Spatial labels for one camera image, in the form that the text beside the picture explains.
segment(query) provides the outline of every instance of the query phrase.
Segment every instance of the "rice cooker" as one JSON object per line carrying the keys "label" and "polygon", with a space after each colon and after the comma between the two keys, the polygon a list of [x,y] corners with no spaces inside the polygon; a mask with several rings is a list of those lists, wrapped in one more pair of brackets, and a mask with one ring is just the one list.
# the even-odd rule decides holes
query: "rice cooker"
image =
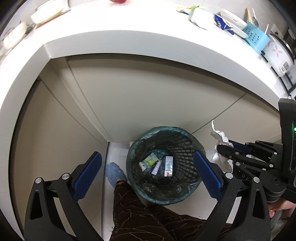
{"label": "rice cooker", "polygon": [[294,53],[289,45],[277,34],[268,35],[270,42],[263,49],[269,64],[274,68],[279,77],[283,77],[289,68],[294,65]]}

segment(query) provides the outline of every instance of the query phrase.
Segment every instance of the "human hand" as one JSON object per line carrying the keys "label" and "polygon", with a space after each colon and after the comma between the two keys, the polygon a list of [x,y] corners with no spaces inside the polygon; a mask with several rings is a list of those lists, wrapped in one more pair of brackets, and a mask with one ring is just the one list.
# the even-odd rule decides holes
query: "human hand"
{"label": "human hand", "polygon": [[291,203],[283,198],[280,198],[276,202],[268,204],[268,208],[269,216],[271,218],[274,216],[275,211],[283,210],[281,218],[287,219],[292,215],[294,209],[296,208],[296,204]]}

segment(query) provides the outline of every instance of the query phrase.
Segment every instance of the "metal screw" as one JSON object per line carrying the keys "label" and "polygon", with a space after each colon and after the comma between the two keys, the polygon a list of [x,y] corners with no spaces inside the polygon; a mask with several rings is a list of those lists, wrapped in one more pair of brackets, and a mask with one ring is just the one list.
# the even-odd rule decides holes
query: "metal screw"
{"label": "metal screw", "polygon": [[232,178],[233,178],[233,175],[232,175],[230,172],[226,173],[225,176],[226,176],[228,179],[232,179]]}
{"label": "metal screw", "polygon": [[62,179],[67,180],[69,178],[70,174],[69,173],[65,173],[62,175]]}
{"label": "metal screw", "polygon": [[254,180],[254,182],[256,182],[256,183],[260,182],[260,179],[259,179],[258,177],[254,177],[253,180]]}
{"label": "metal screw", "polygon": [[42,179],[39,177],[39,178],[36,178],[35,183],[40,183],[41,181]]}

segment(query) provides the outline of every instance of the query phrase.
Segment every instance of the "blue plastic basket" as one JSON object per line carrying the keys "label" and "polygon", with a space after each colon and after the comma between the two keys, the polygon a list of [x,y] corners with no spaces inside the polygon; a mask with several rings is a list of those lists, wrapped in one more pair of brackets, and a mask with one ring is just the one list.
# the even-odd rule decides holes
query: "blue plastic basket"
{"label": "blue plastic basket", "polygon": [[245,40],[258,54],[261,54],[261,51],[270,41],[269,37],[250,22],[247,23],[243,31],[249,36]]}

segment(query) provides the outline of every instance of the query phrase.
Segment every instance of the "white tissue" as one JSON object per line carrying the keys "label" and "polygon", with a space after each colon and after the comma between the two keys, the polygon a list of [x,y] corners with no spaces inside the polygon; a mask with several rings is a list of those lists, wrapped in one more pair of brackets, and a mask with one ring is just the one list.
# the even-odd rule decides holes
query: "white tissue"
{"label": "white tissue", "polygon": [[221,168],[221,170],[223,172],[232,172],[232,167],[228,163],[229,159],[218,153],[217,146],[222,144],[222,145],[226,145],[226,146],[231,146],[233,148],[233,144],[229,142],[229,140],[225,136],[224,132],[215,130],[214,120],[212,120],[211,136],[213,136],[216,140],[218,140],[217,144],[214,147],[215,154],[212,158],[212,161],[214,163],[216,163]]}

